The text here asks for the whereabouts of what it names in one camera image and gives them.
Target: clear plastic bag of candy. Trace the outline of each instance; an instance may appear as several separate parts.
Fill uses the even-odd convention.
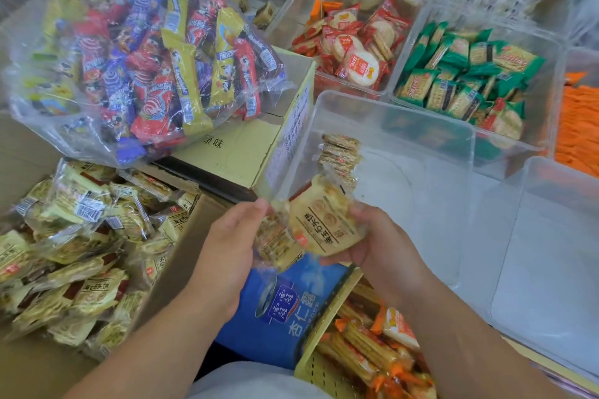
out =
[[[31,0],[13,17],[11,115],[81,161],[155,160],[293,86],[227,0]]]

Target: person's left hand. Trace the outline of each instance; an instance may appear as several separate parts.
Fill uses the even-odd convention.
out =
[[[241,202],[214,221],[187,284],[192,294],[213,295],[223,306],[225,322],[237,311],[239,293],[250,274],[251,247],[269,207],[265,199]]]

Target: yellow cardboard box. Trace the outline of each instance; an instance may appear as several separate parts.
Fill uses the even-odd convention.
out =
[[[312,59],[275,49],[297,89],[284,92],[277,106],[257,119],[224,123],[156,164],[233,201],[272,198],[311,114],[316,70]]]

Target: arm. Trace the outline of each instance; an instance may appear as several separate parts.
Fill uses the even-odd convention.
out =
[[[65,399],[179,399],[233,317],[251,269],[251,245],[268,203],[236,205],[214,222],[189,283]]]
[[[323,263],[353,261],[378,295],[399,309],[446,399],[567,397],[426,267],[409,236],[379,208],[358,204],[369,225],[360,243]]]

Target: open cardboard box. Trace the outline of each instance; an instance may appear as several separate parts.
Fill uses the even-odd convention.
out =
[[[54,172],[61,157],[42,138],[7,115],[0,115],[0,155],[0,180],[3,184],[0,212],[7,211],[34,184]],[[159,178],[167,178],[169,180],[166,181],[179,184],[173,177]],[[210,224],[225,210],[224,205],[208,195],[200,196],[191,213],[185,235],[169,257],[130,331],[142,326],[185,286]],[[40,333],[10,343],[2,342],[9,327],[9,320],[0,322],[0,398],[60,397],[96,365],[77,350],[59,345],[52,339],[45,339]]]

